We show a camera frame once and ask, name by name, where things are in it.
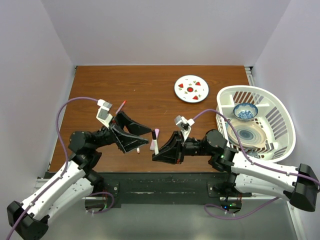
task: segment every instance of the wood grain surface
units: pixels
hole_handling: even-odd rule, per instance
[[[184,75],[196,75],[207,81],[208,97],[199,103],[181,101],[174,92],[174,84]],[[126,100],[123,111],[133,120],[152,129],[160,129],[158,145],[161,147],[178,130],[174,123],[177,115],[193,118],[202,110],[217,107],[217,94],[227,86],[248,85],[243,66],[79,66],[76,70],[69,98],[91,97],[111,102],[114,115]],[[66,145],[74,131],[96,131],[101,124],[96,120],[98,106],[90,100],[77,100],[66,107],[61,135]],[[199,117],[192,126],[190,137],[202,139],[204,134],[217,128],[212,112]],[[144,135],[151,140],[151,133]],[[214,172],[208,165],[208,156],[187,156],[180,165],[152,161],[150,145],[123,154],[117,146],[99,148],[102,157],[97,172]],[[50,172],[56,172],[65,161],[58,142]]]

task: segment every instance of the dish rack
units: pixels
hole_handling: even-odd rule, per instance
[[[252,103],[258,108],[258,114],[252,121],[266,134],[265,147],[253,149],[259,159],[276,163],[292,153],[296,145],[294,124],[287,109],[275,95],[256,86],[236,85],[221,89],[216,98],[216,110],[229,120],[236,118],[233,109],[237,104]],[[218,114],[216,123],[219,132],[229,139],[226,122]],[[229,146],[241,151],[236,145],[229,143]]]

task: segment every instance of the plate with strawberry pattern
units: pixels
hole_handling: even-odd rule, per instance
[[[195,104],[203,101],[208,96],[209,86],[199,76],[186,75],[175,82],[174,92],[182,101]]]

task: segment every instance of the gray floor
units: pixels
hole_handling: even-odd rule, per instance
[[[246,199],[239,215],[264,203]],[[211,209],[215,214],[224,214]],[[125,204],[103,214],[86,214],[75,204],[49,228],[43,240],[296,240],[287,204],[277,200],[241,220],[219,220],[201,205]]]

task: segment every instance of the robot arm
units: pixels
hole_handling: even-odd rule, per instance
[[[234,148],[228,147],[228,141],[216,129],[208,131],[201,140],[188,137],[193,123],[192,119],[186,120],[183,116],[178,116],[175,124],[180,131],[173,132],[168,142],[159,149],[159,153],[152,155],[152,160],[181,164],[185,156],[210,156],[208,163],[214,169],[229,173],[226,182],[214,186],[227,199],[232,194],[261,193],[285,199],[304,211],[315,211],[318,186],[311,180],[289,174],[306,175],[318,180],[311,167],[300,164],[297,168],[252,158],[254,163],[265,166],[262,168],[249,162]]]
[[[149,141],[140,135],[150,133],[151,129],[130,119],[123,111],[113,117],[109,110],[111,104],[99,100],[100,106],[96,118],[103,127],[95,132],[76,131],[71,134],[68,148],[73,152],[67,162],[66,172],[62,168],[38,191],[23,200],[13,201],[7,207],[9,224],[13,226],[20,215],[28,211],[18,223],[16,231],[25,240],[37,240],[48,230],[48,225],[68,207],[92,192],[101,192],[104,186],[103,177],[93,168],[98,163],[101,153],[97,149],[117,144],[123,153],[139,148]],[[38,200],[34,199],[46,190]]]

